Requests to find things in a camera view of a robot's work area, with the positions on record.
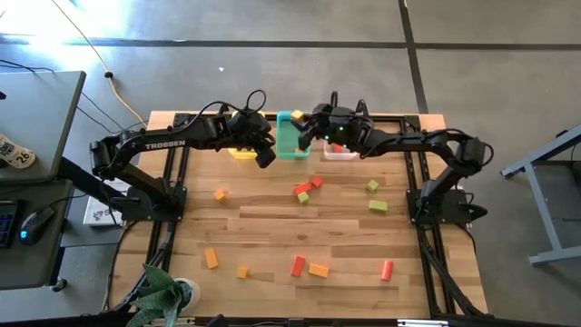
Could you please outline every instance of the red block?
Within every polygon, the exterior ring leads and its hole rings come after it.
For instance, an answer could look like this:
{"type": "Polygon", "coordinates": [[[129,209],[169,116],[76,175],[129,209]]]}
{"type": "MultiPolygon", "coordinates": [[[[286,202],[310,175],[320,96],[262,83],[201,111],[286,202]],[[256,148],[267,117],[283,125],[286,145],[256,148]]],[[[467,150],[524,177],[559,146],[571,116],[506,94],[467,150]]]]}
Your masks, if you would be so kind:
{"type": "Polygon", "coordinates": [[[303,192],[310,191],[310,190],[312,190],[312,186],[310,186],[310,183],[303,183],[303,184],[294,188],[294,192],[297,195],[299,195],[303,192]]]}
{"type": "Polygon", "coordinates": [[[295,277],[300,277],[300,273],[302,273],[302,267],[305,266],[305,258],[300,255],[294,256],[294,263],[292,264],[292,270],[290,274],[295,277]]]}
{"type": "Polygon", "coordinates": [[[315,177],[312,179],[312,181],[310,181],[310,183],[315,186],[315,188],[320,188],[320,186],[323,184],[323,180],[320,179],[320,177],[315,177]]]}
{"type": "Polygon", "coordinates": [[[393,262],[386,260],[383,262],[383,269],[381,270],[381,279],[389,281],[391,279],[391,272],[393,271],[393,262]]]}

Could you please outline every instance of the computer mouse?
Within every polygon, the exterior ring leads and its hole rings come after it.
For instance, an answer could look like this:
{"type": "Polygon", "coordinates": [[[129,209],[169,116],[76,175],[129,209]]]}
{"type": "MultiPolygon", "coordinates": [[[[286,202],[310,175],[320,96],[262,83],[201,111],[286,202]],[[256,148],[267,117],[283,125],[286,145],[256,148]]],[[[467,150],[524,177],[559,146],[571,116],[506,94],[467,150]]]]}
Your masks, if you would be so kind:
{"type": "Polygon", "coordinates": [[[20,243],[29,246],[38,243],[53,215],[54,209],[50,206],[30,213],[22,222],[22,226],[20,226],[20,233],[18,234],[20,243]]]}

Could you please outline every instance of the potted plant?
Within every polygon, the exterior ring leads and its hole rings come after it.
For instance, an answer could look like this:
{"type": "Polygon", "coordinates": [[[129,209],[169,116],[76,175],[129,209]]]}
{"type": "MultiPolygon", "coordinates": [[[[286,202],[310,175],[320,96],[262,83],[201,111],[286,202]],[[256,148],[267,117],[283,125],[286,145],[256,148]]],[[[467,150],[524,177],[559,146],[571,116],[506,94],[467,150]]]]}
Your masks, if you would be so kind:
{"type": "Polygon", "coordinates": [[[143,326],[157,318],[164,318],[165,325],[173,327],[182,310],[200,300],[200,287],[184,278],[173,279],[167,272],[144,264],[149,286],[140,287],[141,297],[131,305],[140,311],[127,323],[127,327],[143,326]]]}

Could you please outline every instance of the green plant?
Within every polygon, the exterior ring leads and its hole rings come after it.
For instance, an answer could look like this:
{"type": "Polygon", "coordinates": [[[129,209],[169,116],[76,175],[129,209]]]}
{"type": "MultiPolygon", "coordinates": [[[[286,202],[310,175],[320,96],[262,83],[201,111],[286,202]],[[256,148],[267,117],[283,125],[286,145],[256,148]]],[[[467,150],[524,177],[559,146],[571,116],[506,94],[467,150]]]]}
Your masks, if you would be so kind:
{"type": "Polygon", "coordinates": [[[176,282],[167,272],[144,264],[148,287],[140,287],[141,297],[131,305],[141,309],[127,323],[127,327],[143,326],[157,318],[165,318],[165,325],[173,327],[182,308],[192,298],[192,287],[176,282]]]}

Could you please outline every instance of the keyboard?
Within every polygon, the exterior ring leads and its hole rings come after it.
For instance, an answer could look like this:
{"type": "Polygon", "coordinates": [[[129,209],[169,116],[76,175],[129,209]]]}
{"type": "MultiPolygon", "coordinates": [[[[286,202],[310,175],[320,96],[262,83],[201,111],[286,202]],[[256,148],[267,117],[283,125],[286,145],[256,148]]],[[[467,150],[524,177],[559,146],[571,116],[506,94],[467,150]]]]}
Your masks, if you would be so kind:
{"type": "Polygon", "coordinates": [[[12,239],[20,225],[24,201],[1,200],[0,201],[0,249],[9,249],[12,239]]]}

